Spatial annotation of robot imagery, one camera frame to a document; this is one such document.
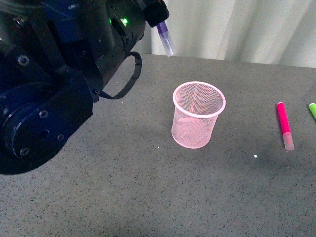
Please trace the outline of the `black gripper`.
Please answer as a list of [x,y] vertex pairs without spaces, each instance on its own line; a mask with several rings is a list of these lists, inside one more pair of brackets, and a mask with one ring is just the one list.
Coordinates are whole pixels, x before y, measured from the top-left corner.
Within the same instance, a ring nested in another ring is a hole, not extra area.
[[132,0],[94,1],[94,89],[103,89],[130,55],[135,44],[144,35],[145,20],[150,27],[155,27],[170,16],[163,0],[144,0],[143,5],[141,10]]

